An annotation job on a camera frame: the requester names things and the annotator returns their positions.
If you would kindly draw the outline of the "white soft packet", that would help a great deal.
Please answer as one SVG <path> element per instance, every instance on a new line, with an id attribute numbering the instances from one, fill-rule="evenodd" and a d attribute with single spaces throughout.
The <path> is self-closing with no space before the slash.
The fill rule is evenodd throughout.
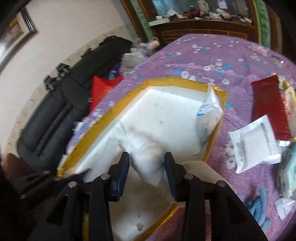
<path id="1" fill-rule="evenodd" d="M 163 158 L 171 152 L 177 163 L 203 160 L 197 112 L 207 92 L 175 86 L 150 86 L 141 91 L 100 134 L 75 165 L 75 172 L 87 171 L 92 181 L 116 163 L 122 152 L 130 155 L 136 172 L 156 186 L 164 167 Z"/>

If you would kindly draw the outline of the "blue knitted cloth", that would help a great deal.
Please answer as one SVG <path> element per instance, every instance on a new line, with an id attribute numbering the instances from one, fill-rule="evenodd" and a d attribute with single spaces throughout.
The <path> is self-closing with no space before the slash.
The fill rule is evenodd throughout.
<path id="1" fill-rule="evenodd" d="M 253 197 L 246 203 L 246 208 L 254 217 L 263 232 L 267 232 L 271 225 L 271 219 L 266 218 L 266 191 L 264 188 L 259 187 L 258 196 Z"/>

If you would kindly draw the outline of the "small clear wrapper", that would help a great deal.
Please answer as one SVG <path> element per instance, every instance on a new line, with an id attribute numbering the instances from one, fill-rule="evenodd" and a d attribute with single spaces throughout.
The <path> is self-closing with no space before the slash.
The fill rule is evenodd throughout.
<path id="1" fill-rule="evenodd" d="M 275 207 L 280 220 L 283 221 L 295 209 L 295 200 L 280 198 L 275 202 Z"/>

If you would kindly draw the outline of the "black sofa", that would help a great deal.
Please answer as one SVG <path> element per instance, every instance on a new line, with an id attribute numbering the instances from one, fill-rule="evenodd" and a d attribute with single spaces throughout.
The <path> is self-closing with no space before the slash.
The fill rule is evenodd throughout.
<path id="1" fill-rule="evenodd" d="M 72 67 L 61 63 L 59 76 L 47 77 L 47 94 L 22 129 L 17 142 L 20 158 L 33 171 L 55 170 L 73 136 L 74 124 L 89 113 L 94 76 L 107 77 L 132 41 L 105 38 L 97 48 L 86 50 Z"/>

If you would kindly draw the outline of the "white labelled flat packet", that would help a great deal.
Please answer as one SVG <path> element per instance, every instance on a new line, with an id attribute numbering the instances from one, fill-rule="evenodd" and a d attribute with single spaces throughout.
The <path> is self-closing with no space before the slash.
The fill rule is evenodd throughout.
<path id="1" fill-rule="evenodd" d="M 272 165 L 281 162 L 268 115 L 228 134 L 234 149 L 235 173 L 243 173 L 262 163 Z"/>

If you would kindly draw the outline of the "light blue tissue pack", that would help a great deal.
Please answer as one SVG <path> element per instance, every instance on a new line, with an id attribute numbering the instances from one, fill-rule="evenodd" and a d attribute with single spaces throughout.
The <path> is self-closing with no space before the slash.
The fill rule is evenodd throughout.
<path id="1" fill-rule="evenodd" d="M 295 192 L 295 143 L 283 155 L 277 173 L 277 184 L 283 198 L 292 198 Z"/>

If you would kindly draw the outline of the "yellow rimmed storage box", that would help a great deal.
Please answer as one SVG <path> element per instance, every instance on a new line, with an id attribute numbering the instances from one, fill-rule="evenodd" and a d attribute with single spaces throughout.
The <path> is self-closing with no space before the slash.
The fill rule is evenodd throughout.
<path id="1" fill-rule="evenodd" d="M 208 84 L 176 77 L 149 79 L 129 92 L 87 131 L 58 175 L 83 171 L 105 173 L 123 152 L 144 149 L 144 166 L 130 168 L 122 198 L 111 202 L 115 240 L 146 240 L 178 210 L 166 173 L 150 164 L 153 150 L 170 152 L 187 172 L 215 183 L 221 176 L 206 160 L 218 130 L 199 146 L 197 113 L 207 99 Z"/>

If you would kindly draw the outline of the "printed white pouch in box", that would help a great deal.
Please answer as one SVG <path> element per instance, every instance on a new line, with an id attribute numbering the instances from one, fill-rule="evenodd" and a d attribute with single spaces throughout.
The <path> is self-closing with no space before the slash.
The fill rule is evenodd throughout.
<path id="1" fill-rule="evenodd" d="M 207 97 L 197 112 L 198 142 L 203 147 L 210 135 L 215 131 L 223 114 L 220 98 L 211 85 L 208 86 Z"/>

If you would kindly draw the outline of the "dark red packet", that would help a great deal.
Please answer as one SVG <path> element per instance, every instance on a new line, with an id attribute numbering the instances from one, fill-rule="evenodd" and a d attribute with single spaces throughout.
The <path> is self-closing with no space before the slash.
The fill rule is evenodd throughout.
<path id="1" fill-rule="evenodd" d="M 285 106 L 278 88 L 278 77 L 272 75 L 251 83 L 253 88 L 253 108 L 251 120 L 267 115 L 275 138 L 281 141 L 292 141 Z"/>

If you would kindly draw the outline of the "white red printed bag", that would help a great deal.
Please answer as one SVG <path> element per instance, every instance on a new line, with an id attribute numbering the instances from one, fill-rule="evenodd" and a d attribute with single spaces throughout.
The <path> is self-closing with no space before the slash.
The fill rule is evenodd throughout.
<path id="1" fill-rule="evenodd" d="M 295 90 L 286 80 L 279 84 L 279 88 L 290 133 L 295 140 Z"/>

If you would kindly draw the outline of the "purple floral tablecloth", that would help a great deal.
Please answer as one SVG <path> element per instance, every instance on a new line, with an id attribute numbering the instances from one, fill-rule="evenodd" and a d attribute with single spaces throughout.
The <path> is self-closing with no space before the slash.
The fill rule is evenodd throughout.
<path id="1" fill-rule="evenodd" d="M 283 240 L 295 228 L 295 215 L 291 213 L 285 220 L 278 217 L 278 167 L 261 164 L 241 174 L 228 168 L 233 159 L 228 134 L 251 120 L 251 83 L 273 73 L 283 75 L 291 83 L 295 81 L 295 65 L 291 61 L 285 59 L 284 66 L 278 67 L 273 63 L 274 51 L 260 56 L 250 46 L 251 42 L 243 39 L 210 34 L 188 34 L 168 44 L 126 75 L 84 118 L 67 146 L 67 154 L 111 107 L 147 79 L 170 76 L 216 85 L 227 91 L 226 113 L 207 163 L 235 185 L 243 200 L 250 199 L 258 187 L 266 190 L 266 215 L 271 219 L 266 236 L 269 240 Z"/>

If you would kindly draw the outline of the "wooden sideboard cabinet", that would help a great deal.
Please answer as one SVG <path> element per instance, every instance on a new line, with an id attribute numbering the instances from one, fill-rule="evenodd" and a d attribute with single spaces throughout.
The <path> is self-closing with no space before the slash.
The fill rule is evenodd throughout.
<path id="1" fill-rule="evenodd" d="M 253 1 L 247 1 L 247 6 L 250 7 L 252 17 L 251 24 L 226 20 L 184 19 L 152 27 L 149 26 L 148 22 L 154 18 L 157 13 L 151 1 L 121 1 L 121 4 L 130 18 L 138 36 L 144 41 L 156 37 L 162 46 L 186 34 L 214 34 L 239 37 L 256 43 L 259 42 L 258 20 Z"/>

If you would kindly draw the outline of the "pink pouch far table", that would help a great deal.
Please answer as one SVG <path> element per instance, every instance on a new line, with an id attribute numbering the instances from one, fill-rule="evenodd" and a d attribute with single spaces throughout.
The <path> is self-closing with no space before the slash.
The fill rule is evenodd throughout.
<path id="1" fill-rule="evenodd" d="M 266 47 L 264 47 L 264 46 L 261 46 L 261 45 L 257 45 L 257 44 L 250 45 L 250 46 L 249 46 L 249 49 L 250 49 L 252 52 L 254 52 L 254 53 L 256 53 L 256 54 L 260 54 L 260 55 L 262 55 L 262 56 L 267 56 L 268 51 L 269 51 L 268 48 L 266 48 Z"/>

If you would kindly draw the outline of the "framed wall picture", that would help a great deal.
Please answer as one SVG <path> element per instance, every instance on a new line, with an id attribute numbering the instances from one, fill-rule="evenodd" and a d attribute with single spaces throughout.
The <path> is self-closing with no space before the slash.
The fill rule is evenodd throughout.
<path id="1" fill-rule="evenodd" d="M 36 33 L 37 29 L 24 7 L 11 20 L 1 37 L 1 71 L 20 47 Z"/>

